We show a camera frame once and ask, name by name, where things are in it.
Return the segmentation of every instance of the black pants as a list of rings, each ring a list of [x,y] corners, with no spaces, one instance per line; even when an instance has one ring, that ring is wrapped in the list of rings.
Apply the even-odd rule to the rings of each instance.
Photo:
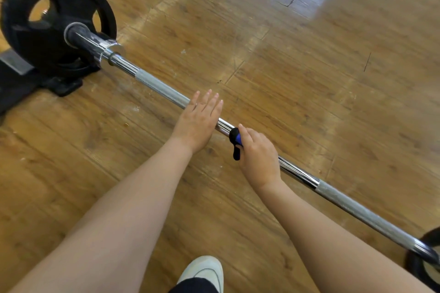
[[[190,278],[174,286],[168,293],[219,293],[212,283],[205,278]]]

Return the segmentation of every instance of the black weight plate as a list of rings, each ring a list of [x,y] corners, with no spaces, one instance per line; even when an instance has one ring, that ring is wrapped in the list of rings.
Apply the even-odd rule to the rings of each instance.
[[[93,14],[98,11],[101,32],[116,38],[116,19],[107,0],[50,0],[50,7],[38,21],[29,16],[40,0],[2,0],[0,26],[8,43],[40,72],[76,78],[96,71],[91,55],[70,47],[65,28],[73,22],[85,24],[96,33]]]
[[[440,246],[440,227],[426,233],[421,239],[430,247]],[[407,253],[405,258],[405,269],[407,269],[416,278],[421,280],[426,286],[436,293],[440,293],[440,284],[434,281],[426,271],[423,260],[413,252]]]

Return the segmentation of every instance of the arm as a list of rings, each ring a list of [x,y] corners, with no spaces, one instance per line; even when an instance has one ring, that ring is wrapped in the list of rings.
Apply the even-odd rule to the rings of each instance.
[[[262,133],[239,125],[240,168],[288,233],[322,293],[432,291],[403,268],[299,198],[282,180],[278,154]]]
[[[223,101],[197,92],[170,139],[107,192],[11,293],[138,292],[177,184],[211,138]]]

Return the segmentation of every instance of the shoe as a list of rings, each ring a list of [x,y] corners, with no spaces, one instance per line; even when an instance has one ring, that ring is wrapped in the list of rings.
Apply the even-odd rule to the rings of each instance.
[[[187,266],[177,283],[195,277],[209,280],[219,293],[223,293],[223,268],[217,258],[212,256],[196,258]]]

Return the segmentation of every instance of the left hand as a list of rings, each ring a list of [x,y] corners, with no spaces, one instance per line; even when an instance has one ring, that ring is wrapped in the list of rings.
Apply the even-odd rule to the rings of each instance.
[[[223,100],[217,103],[219,94],[211,99],[212,90],[201,98],[200,92],[195,92],[190,103],[180,115],[170,139],[178,139],[184,146],[188,146],[192,154],[197,153],[206,146],[212,136],[220,118]]]

